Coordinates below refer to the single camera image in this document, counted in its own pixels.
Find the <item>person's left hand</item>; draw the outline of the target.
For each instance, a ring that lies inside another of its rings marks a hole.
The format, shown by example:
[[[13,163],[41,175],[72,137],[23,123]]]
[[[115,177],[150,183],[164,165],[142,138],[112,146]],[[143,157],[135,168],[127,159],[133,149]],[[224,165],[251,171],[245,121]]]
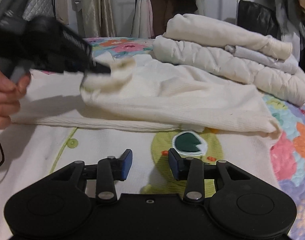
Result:
[[[20,99],[26,95],[31,74],[27,73],[14,84],[0,71],[0,129],[11,124],[10,116],[20,110]]]

